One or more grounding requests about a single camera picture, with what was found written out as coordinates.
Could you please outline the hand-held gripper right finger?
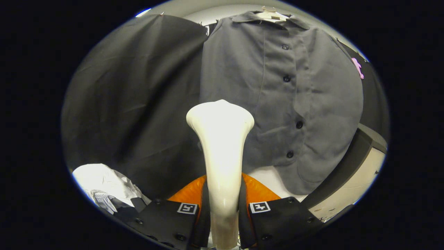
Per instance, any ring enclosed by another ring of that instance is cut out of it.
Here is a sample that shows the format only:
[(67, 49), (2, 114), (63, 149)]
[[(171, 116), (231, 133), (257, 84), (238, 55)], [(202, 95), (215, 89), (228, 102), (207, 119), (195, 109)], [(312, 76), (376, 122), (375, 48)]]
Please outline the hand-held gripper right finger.
[(238, 231), (242, 249), (289, 249), (323, 227), (296, 198), (281, 198), (255, 178), (241, 175)]

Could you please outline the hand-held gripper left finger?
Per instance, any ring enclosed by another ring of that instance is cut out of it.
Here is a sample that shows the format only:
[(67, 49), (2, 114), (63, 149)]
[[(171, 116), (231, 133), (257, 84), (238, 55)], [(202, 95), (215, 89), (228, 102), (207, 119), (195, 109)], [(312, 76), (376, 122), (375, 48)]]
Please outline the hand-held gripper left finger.
[(178, 250), (208, 247), (210, 206), (206, 176), (187, 184), (172, 197), (154, 199), (127, 219), (141, 234)]

